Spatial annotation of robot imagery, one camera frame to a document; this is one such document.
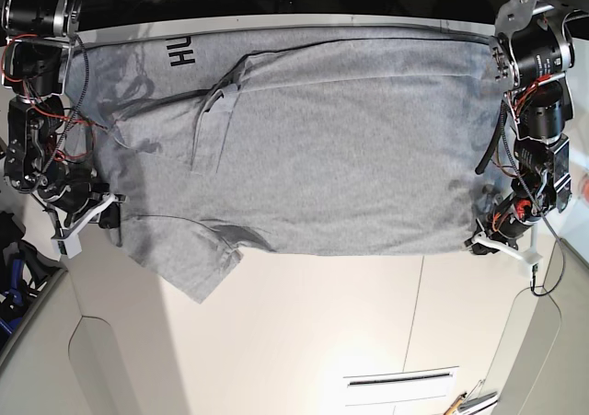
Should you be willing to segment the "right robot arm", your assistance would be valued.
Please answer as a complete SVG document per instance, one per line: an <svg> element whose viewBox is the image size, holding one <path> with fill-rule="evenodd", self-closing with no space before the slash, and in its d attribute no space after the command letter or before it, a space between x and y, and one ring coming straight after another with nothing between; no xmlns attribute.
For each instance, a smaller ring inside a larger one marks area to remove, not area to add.
<svg viewBox="0 0 589 415"><path fill-rule="evenodd" d="M1 28L6 46L1 83L15 96L7 113L4 171L8 185L37 197L58 234L88 220L103 229L121 224L121 195L110 192L88 162L90 151L64 150L76 126L90 128L81 112L85 95L65 108L68 69L76 49L82 0L4 0Z"/></svg>

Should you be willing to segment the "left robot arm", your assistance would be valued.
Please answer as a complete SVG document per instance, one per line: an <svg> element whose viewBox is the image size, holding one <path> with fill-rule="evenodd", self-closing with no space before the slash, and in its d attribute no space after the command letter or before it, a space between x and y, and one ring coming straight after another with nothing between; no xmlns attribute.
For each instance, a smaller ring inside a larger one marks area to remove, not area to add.
<svg viewBox="0 0 589 415"><path fill-rule="evenodd" d="M572 195L570 143L564 133L573 117L567 72L575 64L567 25L587 17L588 0L509 0L490 39L497 80L504 93L491 142L475 169L482 174L507 148L512 159L509 195L477 220L466 247L475 255L517 255L517 241L552 211L563 212Z"/></svg>

